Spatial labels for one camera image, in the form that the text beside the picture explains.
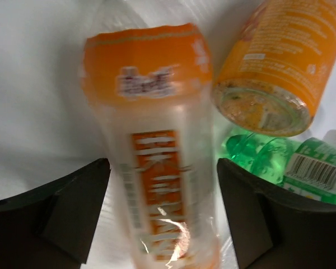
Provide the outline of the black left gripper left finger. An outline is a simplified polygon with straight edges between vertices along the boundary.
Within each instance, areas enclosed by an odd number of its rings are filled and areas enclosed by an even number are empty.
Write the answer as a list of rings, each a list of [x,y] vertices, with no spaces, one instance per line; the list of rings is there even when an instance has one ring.
[[[80,268],[110,176],[107,159],[0,200],[0,268]]]

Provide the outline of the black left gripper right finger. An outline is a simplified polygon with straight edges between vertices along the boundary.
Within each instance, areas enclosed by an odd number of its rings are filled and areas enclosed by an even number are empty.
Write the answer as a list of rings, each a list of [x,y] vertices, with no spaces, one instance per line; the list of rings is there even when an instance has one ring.
[[[240,268],[336,268],[336,205],[294,194],[228,159],[217,174]]]

